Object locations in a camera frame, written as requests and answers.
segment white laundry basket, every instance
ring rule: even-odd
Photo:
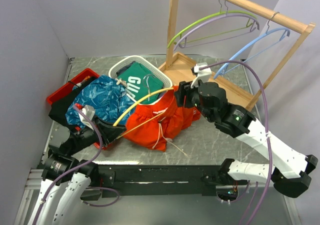
[[[119,71],[121,68],[123,68],[126,65],[129,65],[133,61],[136,61],[137,63],[140,63],[147,69],[149,69],[153,75],[155,75],[158,79],[160,79],[163,82],[163,88],[171,88],[173,86],[172,81],[169,77],[167,77],[162,71],[160,71],[158,68],[153,66],[150,62],[145,60],[142,56],[128,56],[125,59],[122,59],[120,62],[115,64],[110,70],[109,70],[109,77],[115,79],[118,78],[116,72]],[[132,101],[136,102],[136,100],[130,96],[128,93],[126,94]],[[156,101],[154,101],[152,104],[157,103],[160,100],[160,98]]]

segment gray wall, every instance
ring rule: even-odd
[[[13,224],[51,126],[45,99],[68,58],[36,0],[0,0],[0,220]]]
[[[169,0],[38,1],[69,57],[166,53]],[[273,9],[278,0],[252,1]],[[177,32],[220,9],[218,0],[179,0],[178,6]],[[258,20],[263,28],[266,20],[261,17]],[[190,38],[242,27],[246,22],[243,17],[222,19],[195,32]],[[258,34],[259,31],[255,31],[228,41],[184,49],[183,52],[229,58]]]
[[[306,155],[320,157],[319,146],[319,89],[320,89],[320,0],[279,0],[275,11],[309,24],[317,24],[311,35],[291,57],[281,72],[266,89],[270,130],[292,148]],[[270,22],[270,28],[279,27]],[[253,46],[250,56],[267,47],[281,34],[267,36]],[[264,82],[298,38],[292,32],[277,46],[249,62]],[[257,82],[249,75],[253,91]],[[262,101],[258,103],[263,112]],[[319,224],[320,168],[311,173],[310,189],[297,198],[296,205],[303,224]]]

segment purple hanger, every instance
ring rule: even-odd
[[[202,28],[203,26],[211,23],[211,22],[214,22],[214,21],[217,21],[217,20],[220,20],[220,19],[223,19],[223,18],[228,18],[228,17],[245,17],[245,18],[249,18],[249,19],[252,19],[253,20],[253,23],[250,27],[250,30],[243,33],[243,34],[240,34],[240,35],[236,35],[236,36],[232,36],[232,37],[227,37],[227,38],[224,38],[224,39],[220,39],[220,40],[215,40],[215,41],[209,41],[209,42],[205,42],[205,43],[200,43],[200,44],[195,44],[195,45],[189,45],[189,46],[186,46],[187,44],[187,37],[192,34],[193,32],[195,32],[196,30]],[[216,16],[216,17],[213,17],[201,24],[199,24],[198,26],[196,26],[195,28],[193,28],[192,30],[190,30],[189,32],[187,32],[183,37],[180,38],[180,40],[176,43],[176,45],[174,46],[174,51],[178,48],[178,46],[182,49],[184,48],[190,48],[190,47],[194,47],[194,46],[199,46],[199,45],[204,45],[204,44],[211,44],[211,43],[215,43],[215,42],[219,42],[219,41],[223,41],[223,40],[227,40],[227,39],[233,39],[233,38],[236,38],[236,37],[240,37],[242,35],[245,35],[245,34],[249,34],[251,32],[253,32],[255,29],[260,29],[260,25],[259,25],[259,22],[258,20],[253,17],[253,16],[250,16],[250,15],[247,15],[247,14],[243,14],[243,13],[227,13],[227,14],[222,14],[220,16]]]

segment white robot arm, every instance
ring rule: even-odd
[[[28,225],[32,225],[33,221],[35,220],[36,213],[41,203],[41,199],[43,198],[45,192],[47,191],[48,187],[51,185],[52,180],[46,179],[41,181],[41,187],[39,196],[35,203],[31,218],[28,222]],[[66,191],[66,187],[68,186],[68,182],[62,182],[59,185],[54,185],[54,187],[50,190],[47,200],[43,204],[42,210],[40,212],[39,218],[37,220],[37,225],[44,225],[44,224],[51,224],[53,217],[55,215],[55,211],[58,207],[58,203],[60,198],[63,196],[64,192]]]
[[[52,225],[65,224],[66,219],[68,219],[67,215],[71,213],[77,203],[81,202],[80,197],[90,183],[91,179],[89,176],[79,172],[73,174],[69,185],[66,187],[65,192],[60,199],[54,217],[51,217],[53,218],[53,220],[51,220]]]
[[[178,107],[195,107],[221,132],[248,144],[266,159],[269,159],[267,137],[272,151],[273,186],[282,194],[296,198],[308,189],[311,182],[309,173],[315,169],[318,159],[313,155],[299,153],[265,127],[252,113],[240,105],[228,103],[226,91],[215,82],[208,82],[212,71],[206,63],[197,64],[192,72],[192,82],[182,81],[174,93]],[[227,158],[222,171],[234,180],[250,180],[266,183],[269,164],[240,162]]]

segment red cloth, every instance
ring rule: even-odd
[[[167,91],[160,101],[154,105],[136,106],[134,113],[126,122],[127,131],[166,110],[163,115],[124,135],[126,139],[148,149],[165,152],[167,141],[162,137],[161,133],[159,135],[159,123],[163,130],[163,136],[173,139],[182,129],[188,128],[193,121],[200,118],[201,114],[195,108],[177,106],[174,91],[178,89],[178,86],[173,88],[174,90]]]

